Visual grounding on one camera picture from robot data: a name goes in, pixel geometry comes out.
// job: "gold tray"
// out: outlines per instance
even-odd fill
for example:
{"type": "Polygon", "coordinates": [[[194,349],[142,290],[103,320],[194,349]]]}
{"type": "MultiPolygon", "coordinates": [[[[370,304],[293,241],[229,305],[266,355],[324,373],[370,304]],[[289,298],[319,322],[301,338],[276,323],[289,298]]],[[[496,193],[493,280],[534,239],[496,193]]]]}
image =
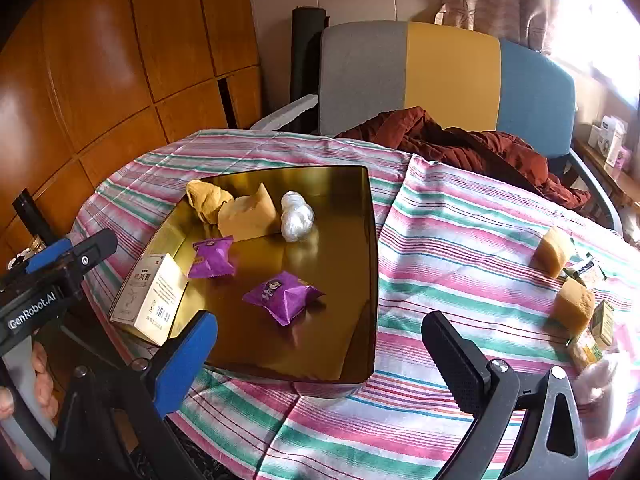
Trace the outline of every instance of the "gold tray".
{"type": "MultiPolygon", "coordinates": [[[[206,365],[225,375],[302,395],[348,395],[373,373],[378,312],[378,252],[369,178],[362,166],[306,166],[256,170],[202,179],[233,196],[260,183],[278,212],[282,195],[299,192],[313,208],[314,230],[286,243],[280,234],[232,244],[234,276],[190,280],[170,336],[200,309],[215,314],[218,339],[206,365]],[[289,326],[242,296],[281,270],[325,295],[289,326]]],[[[220,234],[213,229],[212,236],[220,234]]],[[[191,244],[206,238],[186,197],[178,202],[142,256],[169,253],[187,274],[191,244]]]]}

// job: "gray fabric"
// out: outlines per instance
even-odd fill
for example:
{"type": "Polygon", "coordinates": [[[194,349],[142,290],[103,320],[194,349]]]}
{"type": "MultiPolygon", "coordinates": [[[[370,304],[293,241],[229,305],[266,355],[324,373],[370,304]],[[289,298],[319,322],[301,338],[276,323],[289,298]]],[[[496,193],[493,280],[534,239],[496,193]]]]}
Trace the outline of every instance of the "gray fabric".
{"type": "Polygon", "coordinates": [[[326,28],[320,62],[321,135],[335,137],[380,112],[404,108],[407,22],[326,28]]]}

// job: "sponge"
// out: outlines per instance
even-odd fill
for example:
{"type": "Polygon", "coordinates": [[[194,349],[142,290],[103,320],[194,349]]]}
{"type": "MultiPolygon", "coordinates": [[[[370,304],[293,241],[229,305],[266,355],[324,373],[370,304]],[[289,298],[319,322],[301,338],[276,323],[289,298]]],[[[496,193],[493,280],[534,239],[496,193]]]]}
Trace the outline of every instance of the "sponge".
{"type": "Polygon", "coordinates": [[[260,184],[255,194],[223,204],[218,213],[218,229],[235,242],[279,233],[280,215],[264,184],[260,184]]]}
{"type": "Polygon", "coordinates": [[[591,321],[595,303],[593,292],[573,278],[567,278],[556,294],[551,317],[562,323],[571,337],[576,337],[591,321]]]}
{"type": "Polygon", "coordinates": [[[533,261],[551,278],[557,278],[574,252],[574,243],[569,235],[552,227],[540,240],[533,261]]]}

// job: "chair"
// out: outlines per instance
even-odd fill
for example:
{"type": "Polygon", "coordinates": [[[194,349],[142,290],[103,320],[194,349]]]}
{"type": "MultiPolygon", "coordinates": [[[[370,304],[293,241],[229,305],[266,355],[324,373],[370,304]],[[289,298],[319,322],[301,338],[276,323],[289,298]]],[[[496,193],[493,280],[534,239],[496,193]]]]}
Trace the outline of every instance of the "chair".
{"type": "Polygon", "coordinates": [[[308,94],[252,126],[281,129],[318,106],[318,134],[335,137],[380,112],[421,106],[443,128],[500,130],[546,156],[561,176],[569,161],[622,234],[609,197],[571,149],[574,82],[528,48],[454,27],[355,22],[322,32],[318,94],[308,94]]]}

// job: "blue fabric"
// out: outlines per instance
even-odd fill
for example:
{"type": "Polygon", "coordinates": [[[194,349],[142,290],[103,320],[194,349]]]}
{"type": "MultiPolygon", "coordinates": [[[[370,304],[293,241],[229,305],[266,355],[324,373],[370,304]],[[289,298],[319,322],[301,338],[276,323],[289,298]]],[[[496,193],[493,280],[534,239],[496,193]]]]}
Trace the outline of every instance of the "blue fabric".
{"type": "Polygon", "coordinates": [[[547,158],[569,153],[574,130],[574,80],[542,54],[500,40],[497,130],[514,134],[547,158]]]}
{"type": "Polygon", "coordinates": [[[168,413],[180,408],[217,338],[216,316],[207,312],[184,337],[156,378],[154,406],[160,418],[165,418],[168,413]]]}

